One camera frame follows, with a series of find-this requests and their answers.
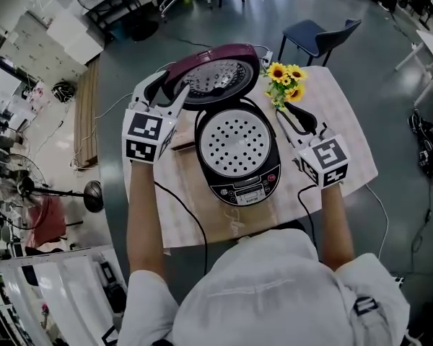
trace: person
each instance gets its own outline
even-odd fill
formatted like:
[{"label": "person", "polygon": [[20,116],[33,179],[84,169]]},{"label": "person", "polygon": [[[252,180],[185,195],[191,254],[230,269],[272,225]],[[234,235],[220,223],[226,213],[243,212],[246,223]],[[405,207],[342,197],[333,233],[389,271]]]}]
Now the person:
[{"label": "person", "polygon": [[376,256],[355,257],[339,184],[320,192],[322,262],[304,231],[270,230],[224,253],[178,306],[166,282],[152,165],[131,168],[119,346],[401,343],[409,305]]}]

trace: white table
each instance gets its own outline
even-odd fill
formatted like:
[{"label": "white table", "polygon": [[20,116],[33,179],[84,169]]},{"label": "white table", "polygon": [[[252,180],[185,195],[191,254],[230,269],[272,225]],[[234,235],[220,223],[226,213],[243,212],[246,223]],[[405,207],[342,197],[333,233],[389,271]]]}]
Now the white table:
[{"label": "white table", "polygon": [[[313,114],[315,111],[322,111],[328,127],[336,133],[340,133],[345,138],[349,148],[351,161],[348,176],[341,187],[342,193],[349,195],[376,178],[377,168],[371,151],[348,100],[330,71],[320,66],[304,69],[308,72],[309,79],[305,82],[306,92],[302,102],[307,102],[307,107]],[[302,188],[311,185],[311,180],[306,174],[299,172],[292,161],[294,158],[293,148],[277,123],[271,101],[264,94],[268,83],[268,78],[260,77],[247,97],[252,99],[266,114],[277,135],[276,142],[281,157],[281,178],[276,191],[269,199],[273,202],[276,220],[279,223],[286,223],[306,215],[305,210],[297,200],[297,193]],[[186,201],[183,181],[180,179],[180,171],[175,158],[175,151],[166,150],[161,159],[154,165],[154,178],[158,183],[172,190],[180,199]],[[125,182],[128,193],[130,176],[127,174],[125,175]],[[183,207],[159,188],[156,188],[156,195],[164,246],[183,247],[203,244],[196,222]],[[321,209],[318,189],[304,192],[302,200],[311,213]]]},{"label": "white table", "polygon": [[428,66],[425,66],[420,61],[420,58],[417,56],[419,51],[423,48],[428,48],[429,52],[433,55],[433,35],[430,35],[429,33],[417,31],[421,38],[421,43],[419,46],[417,46],[412,53],[410,53],[403,61],[401,61],[396,67],[395,70],[398,71],[401,69],[401,67],[406,64],[408,61],[410,61],[412,58],[415,58],[416,62],[420,65],[422,70],[424,71],[427,78],[429,78],[430,82],[428,83],[427,87],[425,87],[424,91],[420,94],[420,96],[417,98],[417,100],[414,102],[414,106],[417,106],[424,98],[425,96],[433,89],[433,62],[429,64]]}]

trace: control panel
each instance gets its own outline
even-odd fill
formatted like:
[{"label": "control panel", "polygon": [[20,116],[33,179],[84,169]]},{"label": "control panel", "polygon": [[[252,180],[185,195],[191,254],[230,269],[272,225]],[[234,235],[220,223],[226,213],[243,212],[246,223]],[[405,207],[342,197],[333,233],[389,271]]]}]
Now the control panel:
[{"label": "control panel", "polygon": [[247,181],[212,185],[210,188],[218,198],[230,205],[247,206],[265,200],[276,189],[280,174],[281,166],[278,165]]}]

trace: perforated inner lid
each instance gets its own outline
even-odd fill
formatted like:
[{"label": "perforated inner lid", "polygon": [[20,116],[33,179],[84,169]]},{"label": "perforated inner lid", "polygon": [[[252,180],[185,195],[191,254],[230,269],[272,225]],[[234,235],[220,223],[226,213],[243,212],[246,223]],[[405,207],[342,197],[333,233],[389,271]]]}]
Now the perforated inner lid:
[{"label": "perforated inner lid", "polygon": [[205,104],[235,96],[253,78],[253,68],[244,61],[222,59],[204,63],[189,71],[175,86],[177,94],[183,84],[191,90],[186,102]]},{"label": "perforated inner lid", "polygon": [[245,110],[226,110],[205,125],[200,139],[202,158],[225,177],[242,177],[263,165],[271,148],[265,123]]}]

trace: yellow flower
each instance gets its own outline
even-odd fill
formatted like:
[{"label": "yellow flower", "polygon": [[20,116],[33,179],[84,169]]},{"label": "yellow flower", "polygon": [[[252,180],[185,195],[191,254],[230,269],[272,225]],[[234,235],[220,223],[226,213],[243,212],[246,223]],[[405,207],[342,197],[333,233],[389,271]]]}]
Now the yellow flower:
[{"label": "yellow flower", "polygon": [[287,76],[287,68],[280,63],[272,63],[268,68],[268,77],[278,84]]},{"label": "yellow flower", "polygon": [[282,80],[282,84],[284,86],[288,86],[288,85],[290,85],[290,81],[291,81],[291,79],[288,76],[285,76],[285,78]]},{"label": "yellow flower", "polygon": [[304,93],[305,86],[303,84],[298,84],[293,89],[287,89],[285,91],[286,101],[300,101]]},{"label": "yellow flower", "polygon": [[305,79],[308,78],[308,73],[306,73],[299,66],[287,66],[287,73],[295,81],[304,81]]}]

